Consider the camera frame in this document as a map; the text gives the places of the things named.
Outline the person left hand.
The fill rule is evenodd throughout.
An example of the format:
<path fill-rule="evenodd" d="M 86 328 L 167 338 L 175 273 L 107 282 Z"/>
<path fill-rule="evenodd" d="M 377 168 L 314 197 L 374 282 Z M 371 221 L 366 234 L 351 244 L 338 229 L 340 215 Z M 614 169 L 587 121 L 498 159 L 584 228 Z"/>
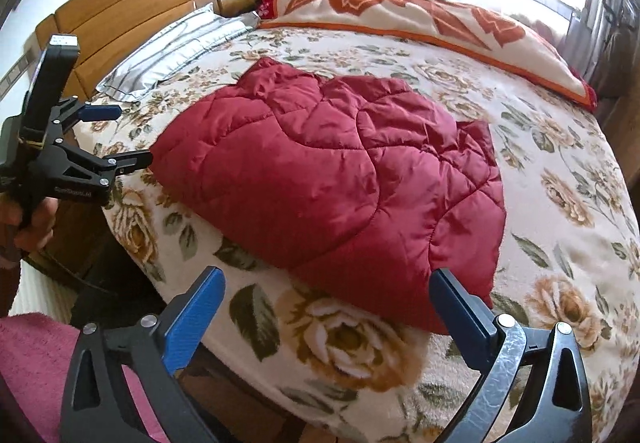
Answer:
<path fill-rule="evenodd" d="M 1 247 L 32 252 L 44 247 L 53 236 L 58 200 L 44 198 L 32 212 L 29 223 L 23 225 L 23 210 L 8 195 L 1 195 Z"/>

